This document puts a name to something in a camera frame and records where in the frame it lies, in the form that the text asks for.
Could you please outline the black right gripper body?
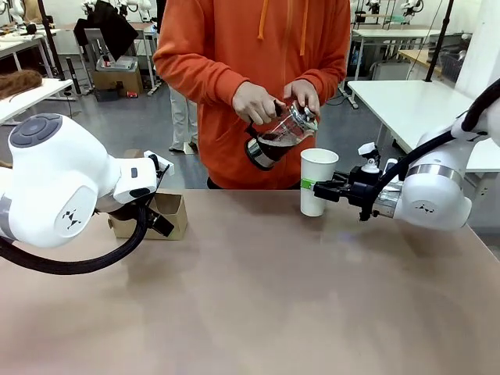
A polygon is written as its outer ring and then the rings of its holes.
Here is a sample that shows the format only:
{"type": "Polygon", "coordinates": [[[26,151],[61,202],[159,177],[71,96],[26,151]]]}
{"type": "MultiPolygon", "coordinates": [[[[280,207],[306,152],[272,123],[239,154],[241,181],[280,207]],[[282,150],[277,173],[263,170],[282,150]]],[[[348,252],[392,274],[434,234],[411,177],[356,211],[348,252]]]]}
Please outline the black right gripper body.
{"type": "Polygon", "coordinates": [[[355,166],[349,173],[340,172],[339,176],[344,178],[341,186],[341,197],[346,198],[350,205],[359,207],[359,219],[367,221],[372,216],[374,204],[373,188],[379,181],[382,172],[378,166],[369,167],[368,172],[363,171],[361,166],[355,166]]]}

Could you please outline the person's left hand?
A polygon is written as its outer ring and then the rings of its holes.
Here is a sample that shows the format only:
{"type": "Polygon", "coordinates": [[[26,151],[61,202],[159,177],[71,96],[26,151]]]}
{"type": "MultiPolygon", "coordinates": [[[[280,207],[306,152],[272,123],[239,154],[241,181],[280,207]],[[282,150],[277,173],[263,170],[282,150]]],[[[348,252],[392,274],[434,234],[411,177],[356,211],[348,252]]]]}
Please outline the person's left hand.
{"type": "Polygon", "coordinates": [[[320,100],[315,87],[307,80],[294,80],[284,87],[284,99],[296,99],[316,116],[320,114],[320,100]]]}

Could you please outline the person's right hand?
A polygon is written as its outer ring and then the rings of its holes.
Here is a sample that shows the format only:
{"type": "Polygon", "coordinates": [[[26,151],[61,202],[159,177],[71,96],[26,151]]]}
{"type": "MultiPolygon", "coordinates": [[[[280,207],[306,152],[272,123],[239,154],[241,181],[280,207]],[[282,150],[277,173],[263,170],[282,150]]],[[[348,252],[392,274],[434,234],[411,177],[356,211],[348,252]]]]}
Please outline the person's right hand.
{"type": "Polygon", "coordinates": [[[251,82],[242,83],[232,98],[232,106],[237,115],[247,123],[263,125],[277,117],[275,102],[264,87],[251,82]]]}

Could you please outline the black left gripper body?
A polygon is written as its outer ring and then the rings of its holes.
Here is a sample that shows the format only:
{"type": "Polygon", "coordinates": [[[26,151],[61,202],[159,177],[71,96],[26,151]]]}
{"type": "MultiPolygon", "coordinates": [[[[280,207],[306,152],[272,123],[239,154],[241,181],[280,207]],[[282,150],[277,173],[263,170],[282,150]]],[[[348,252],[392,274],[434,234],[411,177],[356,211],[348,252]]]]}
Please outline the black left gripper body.
{"type": "Polygon", "coordinates": [[[150,212],[148,214],[148,229],[154,230],[163,237],[169,237],[174,229],[174,225],[157,212],[150,212]]]}

